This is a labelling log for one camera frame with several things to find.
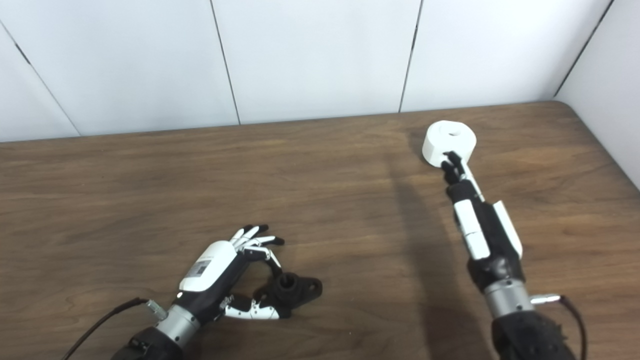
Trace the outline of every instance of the panel seam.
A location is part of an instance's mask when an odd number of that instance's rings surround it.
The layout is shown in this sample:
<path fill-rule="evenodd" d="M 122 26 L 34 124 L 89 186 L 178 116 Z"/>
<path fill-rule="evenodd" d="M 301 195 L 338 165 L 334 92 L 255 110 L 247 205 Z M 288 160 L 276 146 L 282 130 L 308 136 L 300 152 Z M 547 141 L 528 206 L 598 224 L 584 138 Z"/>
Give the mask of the panel seam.
<path fill-rule="evenodd" d="M 404 92 L 406 91 L 406 83 L 409 80 L 409 70 L 411 68 L 411 60 L 413 59 L 413 49 L 415 48 L 415 39 L 418 37 L 418 26 L 420 25 L 420 18 L 422 17 L 422 4 L 424 4 L 424 0 L 420 0 L 420 6 L 418 7 L 418 18 L 415 21 L 415 29 L 413 30 L 413 39 L 411 41 L 411 52 L 409 53 L 409 61 L 406 64 L 406 73 L 404 74 L 404 83 L 402 86 L 402 94 L 400 95 L 400 107 L 398 107 L 398 113 L 402 112 L 402 105 L 404 102 Z"/>
<path fill-rule="evenodd" d="M 560 82 L 560 86 L 558 86 L 558 89 L 554 93 L 554 97 L 558 96 L 558 93 L 560 92 L 560 89 L 562 89 L 562 86 L 564 85 L 566 80 L 569 78 L 569 75 L 571 74 L 571 71 L 573 71 L 573 68 L 575 67 L 575 64 L 577 64 L 578 60 L 580 60 L 580 57 L 584 53 L 584 50 L 587 48 L 587 45 L 589 45 L 589 43 L 591 41 L 591 38 L 593 38 L 593 35 L 596 33 L 596 30 L 600 27 L 600 24 L 604 20 L 604 17 L 607 15 L 607 12 L 609 12 L 609 9 L 611 8 L 611 5 L 613 4 L 613 2 L 614 2 L 614 0 L 610 0 L 609 1 L 609 4 L 607 5 L 607 8 L 602 13 L 602 16 L 600 17 L 600 20 L 598 20 L 598 23 L 593 28 L 593 31 L 589 35 L 589 38 L 587 38 L 587 41 L 584 42 L 584 45 L 582 46 L 582 49 L 580 49 L 580 52 L 578 53 L 578 56 L 576 56 L 575 60 L 573 61 L 573 64 L 571 64 L 571 67 L 569 68 L 569 71 L 567 71 L 566 75 L 564 75 L 564 78 L 562 79 L 562 82 Z"/>
<path fill-rule="evenodd" d="M 36 74 L 36 76 L 40 80 L 42 86 L 44 86 L 44 88 L 47 89 L 47 92 L 49 93 L 49 95 L 51 95 L 51 98 L 56 103 L 56 105 L 58 105 L 58 108 L 60 109 L 60 111 L 62 111 L 62 114 L 64 114 L 64 116 L 67 118 L 67 120 L 69 121 L 69 124 L 71 124 L 71 126 L 74 128 L 74 130 L 76 130 L 76 133 L 78 133 L 78 136 L 82 136 L 82 134 L 80 133 L 80 130 L 78 130 L 76 124 L 73 122 L 73 120 L 71 120 L 71 118 L 69 117 L 69 114 L 62 107 L 62 105 L 60 104 L 60 102 L 58 101 L 56 96 L 53 94 L 53 92 L 51 92 L 51 89 L 47 86 L 47 83 L 44 82 L 44 80 L 42 79 L 42 76 L 40 76 L 40 73 L 38 73 L 38 71 L 36 70 L 35 66 L 33 66 L 32 62 L 29 61 L 28 57 L 24 53 L 24 50 L 22 50 L 20 45 L 18 45 L 18 43 L 15 41 L 15 39 L 13 38 L 13 35 L 11 35 L 11 33 L 9 32 L 9 29 L 6 28 L 6 26 L 4 25 L 2 20 L 0 20 L 0 26 L 2 26 L 2 28 L 4 29 L 4 32 L 6 32 L 6 34 L 9 36 L 9 38 L 11 39 L 13 44 L 20 51 L 20 53 L 22 54 L 22 57 L 25 59 L 26 63 L 31 67 L 33 72 Z"/>
<path fill-rule="evenodd" d="M 218 18 L 216 17 L 216 10 L 213 8 L 213 0 L 209 0 L 211 5 L 211 13 L 213 14 L 213 23 L 216 25 L 216 32 L 218 33 L 218 43 L 220 44 L 220 51 L 222 52 L 222 60 L 225 62 L 225 70 L 227 71 L 227 79 L 229 81 L 229 89 L 231 90 L 231 98 L 234 101 L 234 108 L 236 109 L 236 118 L 238 119 L 238 125 L 242 125 L 240 122 L 240 113 L 238 112 L 238 105 L 236 103 L 236 93 L 234 92 L 234 86 L 231 83 L 231 74 L 229 73 L 229 66 L 227 65 L 227 56 L 225 55 L 225 48 L 222 46 L 222 36 L 220 35 L 220 28 L 218 27 Z"/>

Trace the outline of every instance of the black plastic part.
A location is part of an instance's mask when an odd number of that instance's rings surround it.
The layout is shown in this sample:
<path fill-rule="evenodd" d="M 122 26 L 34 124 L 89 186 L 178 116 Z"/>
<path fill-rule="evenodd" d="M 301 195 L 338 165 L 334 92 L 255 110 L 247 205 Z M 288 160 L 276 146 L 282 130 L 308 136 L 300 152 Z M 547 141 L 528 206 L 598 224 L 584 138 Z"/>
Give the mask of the black plastic part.
<path fill-rule="evenodd" d="M 560 326 L 535 311 L 495 319 L 492 338 L 501 360 L 575 360 Z"/>
<path fill-rule="evenodd" d="M 445 152 L 444 154 L 449 159 L 449 161 L 443 161 L 440 164 L 444 171 L 444 181 L 449 185 L 457 184 L 460 182 L 460 177 L 465 173 L 465 168 L 462 166 L 462 158 L 454 151 Z"/>
<path fill-rule="evenodd" d="M 230 307 L 244 312 L 251 310 L 251 305 L 251 298 L 242 295 L 234 295 L 234 299 L 229 303 Z"/>
<path fill-rule="evenodd" d="M 258 289 L 253 298 L 260 302 L 260 307 L 273 306 L 280 318 L 288 318 L 291 310 L 320 297 L 322 289 L 322 282 L 318 279 L 286 272 L 270 285 Z"/>
<path fill-rule="evenodd" d="M 220 309 L 220 303 L 228 296 L 247 267 L 249 261 L 241 254 L 236 255 L 210 288 L 204 291 L 183 291 L 182 296 L 173 303 L 189 311 L 198 319 L 200 326 L 204 326 L 224 312 L 224 309 Z"/>
<path fill-rule="evenodd" d="M 182 349 L 155 327 L 135 334 L 111 360 L 181 360 Z"/>
<path fill-rule="evenodd" d="M 267 253 L 263 251 L 245 250 L 244 258 L 250 263 L 253 263 L 254 261 L 260 261 L 260 260 L 266 261 Z"/>
<path fill-rule="evenodd" d="M 247 231 L 253 229 L 254 226 L 249 224 L 249 225 L 245 225 L 242 230 L 244 230 L 244 233 L 246 234 Z M 253 235 L 254 237 L 257 236 L 260 233 L 264 233 L 265 231 L 269 230 L 269 226 L 267 224 L 263 224 L 263 225 L 258 225 L 258 231 Z"/>
<path fill-rule="evenodd" d="M 467 269 L 478 290 L 484 289 L 498 280 L 518 279 L 526 281 L 520 256 L 513 248 L 509 237 L 492 205 L 473 202 L 474 211 L 484 233 L 491 255 L 479 261 L 469 259 Z"/>

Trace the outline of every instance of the wooden table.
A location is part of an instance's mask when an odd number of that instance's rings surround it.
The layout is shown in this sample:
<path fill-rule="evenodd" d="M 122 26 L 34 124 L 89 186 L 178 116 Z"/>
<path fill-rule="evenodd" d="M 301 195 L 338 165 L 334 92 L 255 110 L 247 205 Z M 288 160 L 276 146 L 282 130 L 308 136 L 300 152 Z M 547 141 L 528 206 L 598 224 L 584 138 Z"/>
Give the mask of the wooden table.
<path fill-rule="evenodd" d="M 640 197 L 559 102 L 0 144 L 0 356 L 57 359 L 117 304 L 169 304 L 210 242 L 267 223 L 286 270 L 324 282 L 289 320 L 210 324 L 190 359 L 492 359 L 490 317 L 426 128 L 468 124 L 470 161 L 524 243 L 531 293 L 569 295 L 592 359 L 637 359 Z M 253 265 L 238 292 L 266 282 Z M 573 319 L 564 325 L 577 349 Z M 109 359 L 152 324 L 104 324 Z"/>

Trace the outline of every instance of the label sticker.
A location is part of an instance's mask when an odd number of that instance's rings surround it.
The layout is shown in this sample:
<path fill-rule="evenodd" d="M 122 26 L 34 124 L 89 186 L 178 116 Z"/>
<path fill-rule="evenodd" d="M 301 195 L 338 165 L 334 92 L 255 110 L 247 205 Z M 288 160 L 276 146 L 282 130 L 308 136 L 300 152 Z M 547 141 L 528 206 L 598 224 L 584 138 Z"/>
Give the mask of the label sticker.
<path fill-rule="evenodd" d="M 204 270 L 207 269 L 207 266 L 209 266 L 210 263 L 211 263 L 211 260 L 197 261 L 189 269 L 189 272 L 185 277 L 201 277 L 202 273 L 204 273 Z"/>

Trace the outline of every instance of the white spool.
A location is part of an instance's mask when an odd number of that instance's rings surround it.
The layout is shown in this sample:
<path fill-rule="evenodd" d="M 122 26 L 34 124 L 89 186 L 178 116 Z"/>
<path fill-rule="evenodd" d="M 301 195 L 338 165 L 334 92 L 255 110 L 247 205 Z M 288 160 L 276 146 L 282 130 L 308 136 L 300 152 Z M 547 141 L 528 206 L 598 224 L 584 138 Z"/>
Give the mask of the white spool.
<path fill-rule="evenodd" d="M 441 120 L 429 126 L 422 145 L 422 155 L 435 167 L 440 167 L 447 159 L 444 153 L 449 151 L 455 151 L 465 161 L 469 161 L 476 141 L 476 134 L 468 126 L 461 122 Z"/>

